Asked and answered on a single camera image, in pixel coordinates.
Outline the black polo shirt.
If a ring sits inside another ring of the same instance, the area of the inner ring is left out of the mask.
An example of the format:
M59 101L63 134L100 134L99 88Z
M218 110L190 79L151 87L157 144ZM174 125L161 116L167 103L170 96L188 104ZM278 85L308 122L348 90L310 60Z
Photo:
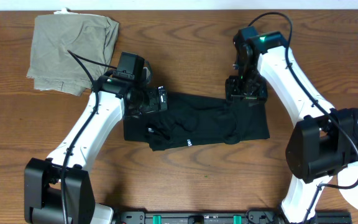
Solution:
M263 104L184 93L169 93L166 111L124 120L124 139L146 142L153 151L269 137Z

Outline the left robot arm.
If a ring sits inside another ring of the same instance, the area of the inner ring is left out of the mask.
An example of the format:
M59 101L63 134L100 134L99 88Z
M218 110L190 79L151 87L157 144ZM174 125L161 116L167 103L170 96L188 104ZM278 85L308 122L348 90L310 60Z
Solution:
M32 158L24 169L27 223L104 223L114 210L96 203L90 171L109 133L124 117L167 109L167 92L146 81L101 76L93 82L86 109L46 159Z

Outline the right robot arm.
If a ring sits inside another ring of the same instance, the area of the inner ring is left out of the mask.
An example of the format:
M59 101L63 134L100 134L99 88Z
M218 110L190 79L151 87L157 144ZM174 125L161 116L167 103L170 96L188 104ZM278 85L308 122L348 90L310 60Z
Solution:
M237 76L225 83L229 102L267 101L267 85L287 110L293 132L285 150L292 172L290 187L280 204L286 223L317 223L316 202L332 177L351 159L353 116L335 110L311 84L297 64L289 40L279 32L259 34L253 27L233 38Z

